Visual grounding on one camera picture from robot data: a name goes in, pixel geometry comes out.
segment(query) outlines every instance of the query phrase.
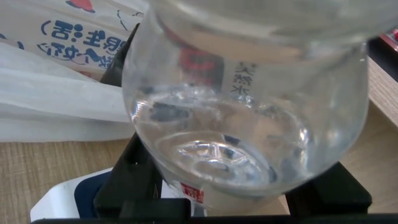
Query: bottle label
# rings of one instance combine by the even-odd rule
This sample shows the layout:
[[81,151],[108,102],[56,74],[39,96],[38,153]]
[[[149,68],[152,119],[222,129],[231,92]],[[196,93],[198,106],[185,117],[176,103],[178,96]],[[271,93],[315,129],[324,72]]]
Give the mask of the bottle label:
[[181,183],[181,188],[184,195],[188,196],[195,202],[203,203],[203,198],[205,196],[203,191],[183,183]]

